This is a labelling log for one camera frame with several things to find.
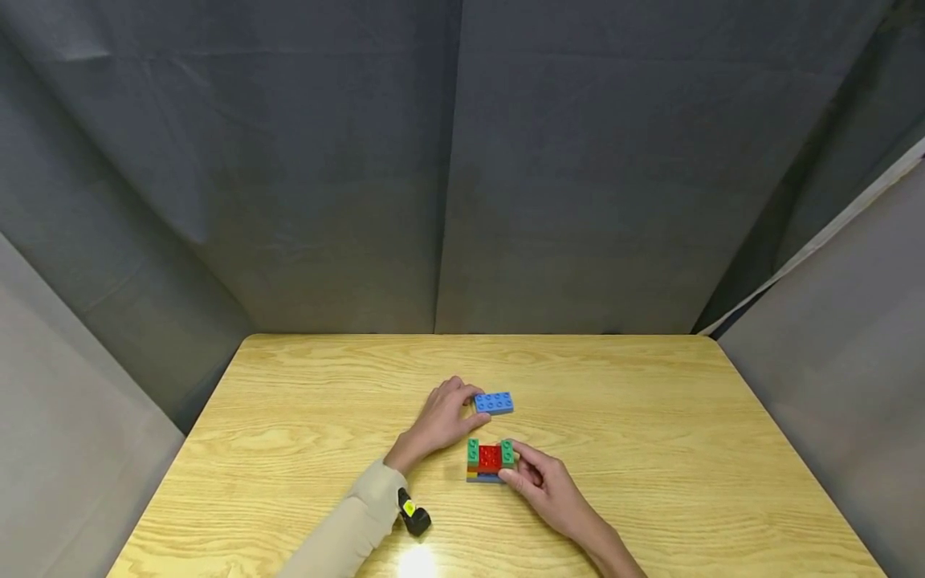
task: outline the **blue lego brick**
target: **blue lego brick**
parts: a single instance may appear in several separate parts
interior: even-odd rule
[[[511,413],[514,411],[514,402],[511,399],[511,394],[507,391],[487,393],[482,396],[475,396],[475,410],[479,413],[490,413],[492,415]]]
[[[473,483],[473,484],[503,484],[504,483],[504,480],[497,477],[493,473],[480,473],[475,476],[471,476],[471,475],[466,476],[465,481]]]

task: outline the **beige shirt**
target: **beige shirt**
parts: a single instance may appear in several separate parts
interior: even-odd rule
[[[277,578],[351,578],[392,531],[404,476],[376,460],[286,562]]]

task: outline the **lego brick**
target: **lego brick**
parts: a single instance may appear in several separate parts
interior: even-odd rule
[[[469,438],[469,444],[466,449],[466,462],[469,467],[478,467],[478,440],[474,437]]]
[[[497,477],[493,473],[478,473],[475,477],[469,477],[468,475],[465,478],[466,482],[476,483],[476,484],[503,484],[504,480]]]
[[[475,471],[478,473],[498,473],[501,469],[501,447],[500,446],[479,446],[478,447],[478,466]]]
[[[511,399],[510,392],[487,393],[475,396],[475,410],[479,413],[490,413],[491,415],[511,413],[514,411],[514,402]]]
[[[509,439],[501,441],[501,467],[514,467],[514,446]]]

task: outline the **person's left hand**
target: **person's left hand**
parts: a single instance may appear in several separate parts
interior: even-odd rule
[[[474,413],[468,417],[460,414],[473,396],[484,393],[479,387],[466,385],[456,375],[435,387],[427,396],[417,420],[399,436],[383,462],[407,475],[426,456],[453,445],[477,427],[490,422],[491,416],[487,413]]]

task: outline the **wood grain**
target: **wood grain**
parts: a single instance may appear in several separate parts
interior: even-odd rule
[[[110,573],[273,576],[427,392],[510,391],[483,443],[561,457],[652,577],[882,576],[715,342],[692,336],[254,336],[241,346]],[[466,484],[464,443],[362,576],[583,576],[584,556],[506,486]]]

